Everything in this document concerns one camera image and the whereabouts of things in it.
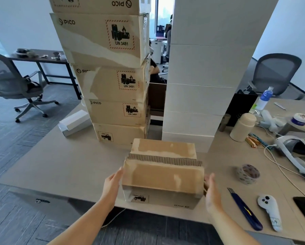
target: round container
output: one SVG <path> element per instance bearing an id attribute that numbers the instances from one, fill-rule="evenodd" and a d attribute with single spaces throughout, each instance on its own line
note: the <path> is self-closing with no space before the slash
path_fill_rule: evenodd
<path id="1" fill-rule="evenodd" d="M 304 126 L 305 125 L 305 114 L 296 113 L 293 116 L 293 118 L 291 119 L 291 122 L 296 124 L 296 125 Z"/>
<path id="2" fill-rule="evenodd" d="M 255 115 L 251 113 L 242 114 L 230 133 L 230 137 L 237 142 L 243 142 L 252 131 L 256 121 Z"/>
<path id="3" fill-rule="evenodd" d="M 243 184 L 250 185 L 256 183 L 260 177 L 260 172 L 250 164 L 243 164 L 237 168 L 236 175 Z"/>

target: roll of tape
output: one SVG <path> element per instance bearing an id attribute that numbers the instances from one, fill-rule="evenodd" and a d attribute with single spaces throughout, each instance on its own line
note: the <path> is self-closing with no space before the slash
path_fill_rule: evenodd
<path id="1" fill-rule="evenodd" d="M 250 164 L 243 164 L 237 168 L 236 175 L 243 184 L 250 185 L 259 179 L 260 172 Z"/>
<path id="2" fill-rule="evenodd" d="M 305 114 L 303 113 L 296 113 L 293 118 L 291 119 L 292 123 L 300 126 L 305 125 Z"/>

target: desk leg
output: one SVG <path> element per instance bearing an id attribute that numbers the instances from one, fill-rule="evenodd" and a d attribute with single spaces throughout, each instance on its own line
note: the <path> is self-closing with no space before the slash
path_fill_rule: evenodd
<path id="1" fill-rule="evenodd" d="M 65 65 L 66 65 L 67 71 L 68 71 L 68 73 L 69 73 L 69 75 L 70 75 L 70 78 L 71 78 L 71 81 L 72 81 L 72 84 L 73 84 L 73 87 L 74 87 L 76 96 L 77 96 L 77 98 L 80 100 L 80 99 L 81 99 L 81 93 L 79 92 L 79 89 L 77 88 L 77 84 L 76 84 L 76 82 L 75 82 L 75 79 L 74 79 L 74 76 L 73 76 L 71 67 L 70 67 L 69 64 L 65 64 Z"/>
<path id="2" fill-rule="evenodd" d="M 44 70 L 43 70 L 42 67 L 41 67 L 40 62 L 36 62 L 36 63 L 37 63 L 37 66 L 38 66 L 39 70 L 40 70 L 41 73 L 42 73 L 42 76 L 44 77 L 44 80 L 47 82 L 47 84 L 50 84 L 50 82 L 48 81 L 48 78 L 47 78 L 46 74 L 44 73 Z"/>

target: left hand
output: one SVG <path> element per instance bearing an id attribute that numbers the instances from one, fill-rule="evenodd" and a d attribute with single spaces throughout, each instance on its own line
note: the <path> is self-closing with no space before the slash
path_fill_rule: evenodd
<path id="1" fill-rule="evenodd" d="M 119 189 L 119 181 L 121 180 L 122 176 L 123 167 L 120 167 L 116 173 L 105 179 L 100 200 L 107 204 L 109 212 L 114 208 Z"/>

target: dark desk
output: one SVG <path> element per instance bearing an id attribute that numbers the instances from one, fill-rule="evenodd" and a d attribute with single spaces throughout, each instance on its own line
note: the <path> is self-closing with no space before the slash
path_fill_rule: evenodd
<path id="1" fill-rule="evenodd" d="M 44 77 L 44 80 L 47 82 L 47 84 L 54 83 L 54 84 L 66 84 L 66 85 L 73 85 L 75 93 L 77 95 L 77 98 L 80 100 L 81 99 L 81 93 L 79 92 L 77 88 L 77 84 L 75 82 L 75 77 L 73 76 L 71 67 L 69 63 L 66 60 L 56 60 L 52 59 L 52 57 L 55 57 L 54 52 L 59 52 L 61 54 L 64 54 L 62 51 L 50 51 L 50 50 L 37 50 L 37 49 L 31 49 L 34 51 L 39 57 L 43 55 L 48 55 L 46 58 L 39 58 L 39 57 L 19 57 L 16 54 L 11 54 L 9 58 L 11 60 L 15 61 L 24 61 L 24 62 L 35 62 L 39 68 L 39 70 L 42 73 L 42 76 Z M 67 68 L 67 71 L 69 73 L 69 76 L 60 76 L 60 75 L 46 75 L 44 70 L 42 69 L 42 66 L 40 63 L 46 63 L 46 64 L 64 64 Z M 67 83 L 58 83 L 58 82 L 49 82 L 47 77 L 56 77 L 56 78 L 66 78 L 66 79 L 71 79 L 72 84 L 67 84 Z"/>

